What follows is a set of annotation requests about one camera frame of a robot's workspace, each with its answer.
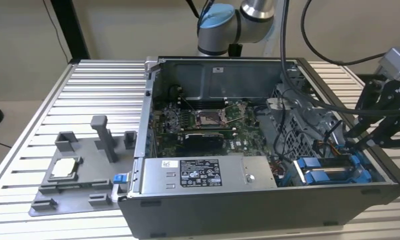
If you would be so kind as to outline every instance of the floor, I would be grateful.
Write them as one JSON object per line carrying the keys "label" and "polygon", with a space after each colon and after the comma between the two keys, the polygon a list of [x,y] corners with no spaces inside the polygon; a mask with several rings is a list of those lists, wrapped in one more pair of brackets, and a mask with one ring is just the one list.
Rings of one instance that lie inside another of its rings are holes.
{"label": "floor", "polygon": [[[0,143],[13,145],[30,121],[41,101],[0,101],[4,120],[0,123]],[[0,145],[0,163],[9,149]]]}

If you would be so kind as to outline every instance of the barcode sticker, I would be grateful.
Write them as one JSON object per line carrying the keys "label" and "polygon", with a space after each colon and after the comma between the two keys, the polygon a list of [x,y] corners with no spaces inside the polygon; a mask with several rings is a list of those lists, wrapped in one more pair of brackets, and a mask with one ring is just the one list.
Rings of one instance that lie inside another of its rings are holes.
{"label": "barcode sticker", "polygon": [[161,161],[161,167],[162,168],[177,168],[178,167],[178,161],[177,160],[162,160]]}

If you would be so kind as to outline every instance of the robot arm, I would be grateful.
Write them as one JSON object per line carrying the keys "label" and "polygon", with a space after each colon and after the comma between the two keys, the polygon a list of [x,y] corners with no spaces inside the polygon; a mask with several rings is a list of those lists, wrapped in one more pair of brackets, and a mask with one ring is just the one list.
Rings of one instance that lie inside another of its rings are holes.
{"label": "robot arm", "polygon": [[229,44],[258,42],[270,30],[273,15],[273,0],[244,0],[238,10],[230,4],[213,4],[200,20],[198,55],[221,56]]}
{"label": "robot arm", "polygon": [[[393,47],[379,61],[376,75],[380,79],[365,82],[361,95],[355,106],[359,110],[400,110],[400,47]],[[400,132],[400,116],[357,116],[355,126],[345,133],[345,137],[356,138],[372,124],[379,123],[375,130],[356,143],[345,146],[363,150],[373,145],[381,148],[400,148],[400,138],[393,136]]]}

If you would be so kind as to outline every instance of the motherboard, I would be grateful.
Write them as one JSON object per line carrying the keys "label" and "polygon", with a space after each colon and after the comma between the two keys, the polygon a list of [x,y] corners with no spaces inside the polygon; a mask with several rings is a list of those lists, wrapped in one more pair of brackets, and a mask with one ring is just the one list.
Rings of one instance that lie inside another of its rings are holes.
{"label": "motherboard", "polygon": [[153,111],[156,155],[162,157],[269,156],[248,100],[198,102],[178,98]]}

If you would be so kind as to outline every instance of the gray case side panel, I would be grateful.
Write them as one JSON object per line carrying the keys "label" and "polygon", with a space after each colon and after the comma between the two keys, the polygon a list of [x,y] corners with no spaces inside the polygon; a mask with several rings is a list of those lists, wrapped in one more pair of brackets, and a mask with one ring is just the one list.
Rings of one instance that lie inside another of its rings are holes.
{"label": "gray case side panel", "polygon": [[210,235],[344,225],[368,207],[385,204],[384,197],[397,188],[349,186],[129,198],[118,206],[136,238]]}

